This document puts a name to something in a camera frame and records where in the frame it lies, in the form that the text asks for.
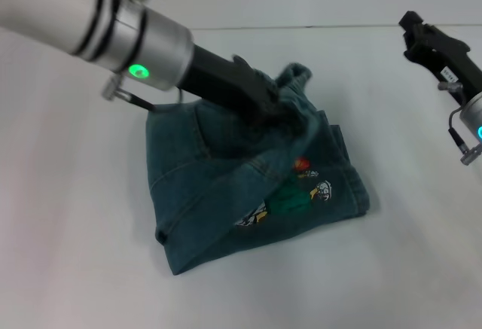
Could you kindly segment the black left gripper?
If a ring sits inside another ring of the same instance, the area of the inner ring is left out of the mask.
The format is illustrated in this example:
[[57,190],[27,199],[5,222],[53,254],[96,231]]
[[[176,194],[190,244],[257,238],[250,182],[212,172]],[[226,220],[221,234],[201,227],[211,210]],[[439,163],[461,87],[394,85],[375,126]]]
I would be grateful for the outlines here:
[[196,45],[177,88],[236,112],[252,129],[302,133],[302,122],[293,111],[272,114],[279,100],[276,84],[238,56],[226,60]]

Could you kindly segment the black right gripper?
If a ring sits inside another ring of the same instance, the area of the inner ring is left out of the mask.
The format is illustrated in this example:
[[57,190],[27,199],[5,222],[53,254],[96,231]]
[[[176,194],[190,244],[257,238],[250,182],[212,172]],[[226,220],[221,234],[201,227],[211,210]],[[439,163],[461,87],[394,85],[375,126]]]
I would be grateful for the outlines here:
[[449,81],[442,70],[451,70],[462,83],[467,101],[481,93],[481,69],[468,56],[471,49],[466,43],[425,23],[415,11],[407,11],[398,25],[404,30],[404,56],[409,61],[427,68],[441,81]]

